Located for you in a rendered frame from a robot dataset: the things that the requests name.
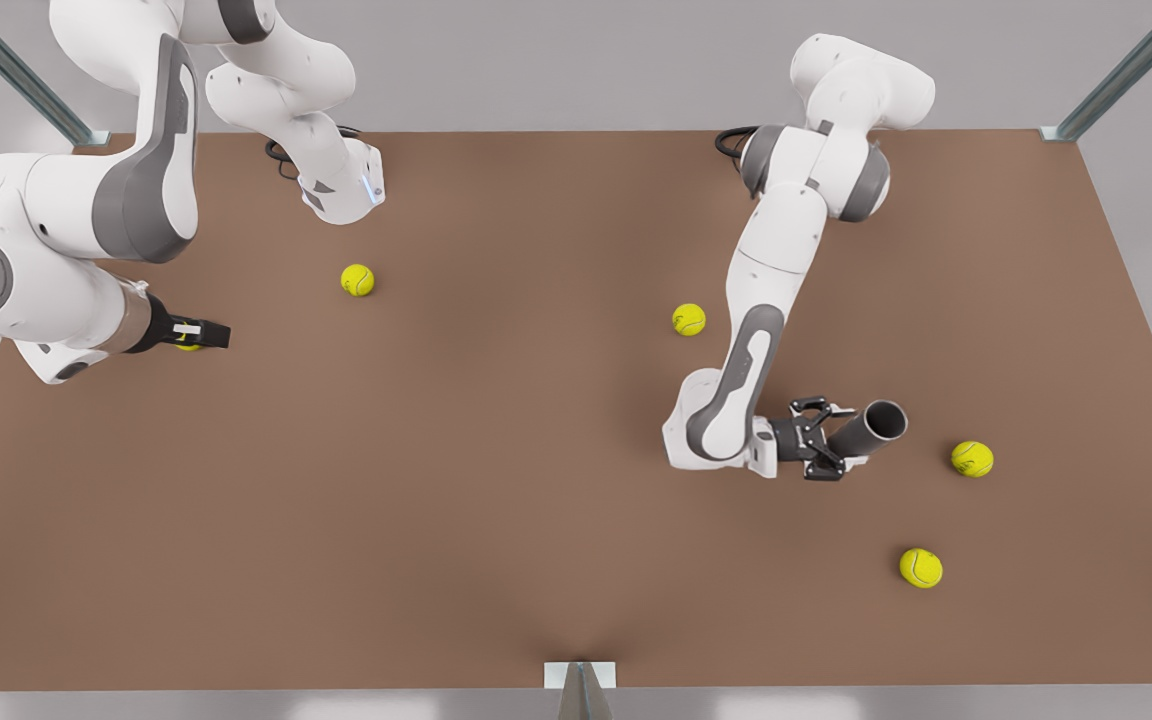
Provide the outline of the silver frame post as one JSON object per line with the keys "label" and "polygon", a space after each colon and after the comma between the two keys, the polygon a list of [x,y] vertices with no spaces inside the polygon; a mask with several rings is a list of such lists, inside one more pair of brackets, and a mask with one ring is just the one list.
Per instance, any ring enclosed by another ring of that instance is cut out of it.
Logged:
{"label": "silver frame post", "polygon": [[0,36],[0,77],[9,83],[38,114],[74,147],[108,145],[111,132],[92,129]]}
{"label": "silver frame post", "polygon": [[1074,143],[1100,120],[1126,92],[1137,85],[1152,69],[1152,28],[1111,73],[1097,83],[1066,118],[1055,126],[1038,128],[1039,137],[1049,143]]}
{"label": "silver frame post", "polygon": [[558,720],[613,720],[605,691],[616,687],[616,662],[544,664],[544,688],[561,689]]}

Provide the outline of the dark grey tennis tube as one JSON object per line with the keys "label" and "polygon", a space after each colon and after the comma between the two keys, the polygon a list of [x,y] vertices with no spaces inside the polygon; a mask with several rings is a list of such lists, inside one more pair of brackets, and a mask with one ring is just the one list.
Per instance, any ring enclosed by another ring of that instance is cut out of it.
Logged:
{"label": "dark grey tennis tube", "polygon": [[901,406],[888,400],[876,400],[829,435],[826,445],[838,457],[869,457],[904,435],[908,427],[908,414]]}

